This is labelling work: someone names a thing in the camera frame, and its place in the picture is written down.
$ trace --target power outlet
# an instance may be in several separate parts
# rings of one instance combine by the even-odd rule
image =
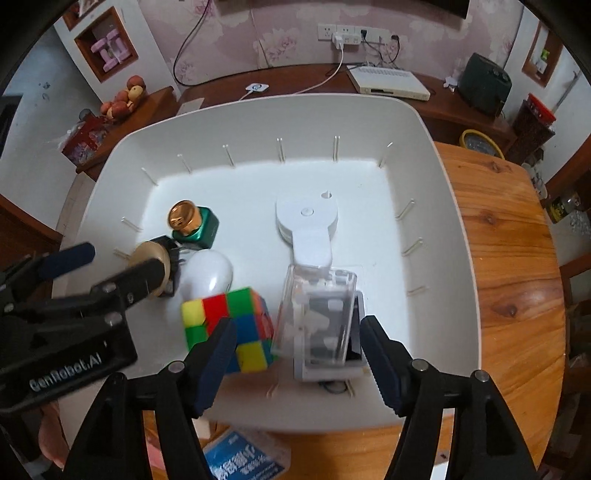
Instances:
[[[391,33],[387,28],[355,27],[355,33],[359,35],[361,35],[362,30],[367,30],[367,35],[365,36],[367,43],[390,43]]]
[[[361,45],[361,35],[357,33],[339,35],[343,35],[343,43],[345,45]]]
[[[336,33],[336,25],[324,23],[318,24],[318,40],[332,40],[334,33]]]
[[[343,35],[353,35],[355,33],[355,27],[352,25],[337,25],[336,32],[342,33]]]

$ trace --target pink figurine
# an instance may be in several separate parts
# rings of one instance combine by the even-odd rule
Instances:
[[[105,61],[105,64],[103,65],[103,70],[105,72],[108,72],[119,63],[116,58],[113,58],[111,55],[109,55],[107,40],[105,38],[101,38],[98,42],[91,46],[90,51],[92,53],[100,52],[100,56]]]
[[[121,39],[118,29],[114,28],[109,33],[107,33],[107,42],[109,43],[109,48],[111,48],[111,51],[119,63],[122,63],[127,57],[131,55],[131,52],[125,45],[123,39]]]

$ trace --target charger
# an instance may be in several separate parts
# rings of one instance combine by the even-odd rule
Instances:
[[[340,33],[333,33],[332,41],[338,50],[343,51],[343,48],[345,47],[343,35],[341,35]]]

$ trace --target clear plastic box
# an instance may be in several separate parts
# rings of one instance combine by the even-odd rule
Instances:
[[[271,350],[293,358],[343,364],[351,329],[357,275],[346,270],[291,265],[283,287]]]

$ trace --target wooden table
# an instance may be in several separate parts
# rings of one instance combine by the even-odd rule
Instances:
[[[132,115],[109,132],[94,156],[76,167],[76,173],[84,172],[97,181],[109,155],[121,140],[140,128],[171,118],[176,115],[179,106],[172,87],[148,95]]]
[[[565,313],[554,246],[529,177],[515,164],[437,144],[470,245],[482,322],[482,366],[539,465],[554,423],[565,354]],[[440,452],[449,452],[445,419]],[[282,478],[381,480],[401,428],[278,435],[292,448]],[[155,479],[164,478],[155,472]]]
[[[286,95],[298,92],[306,87],[320,83],[329,76],[336,65],[315,64],[295,65],[273,69],[239,73],[229,77],[212,80],[191,87],[183,93],[181,103],[205,98],[202,108],[220,103],[234,102],[244,93],[251,83],[266,83],[269,88],[252,94],[256,96]],[[423,121],[433,140],[457,145],[462,132],[474,128],[491,137],[503,152],[507,151],[517,138],[511,126],[502,117],[490,118],[470,107],[462,97],[450,89],[443,88],[443,80],[416,74],[423,85],[431,92],[428,102],[405,100],[412,105]],[[322,87],[311,93],[355,93],[355,87],[344,69]]]

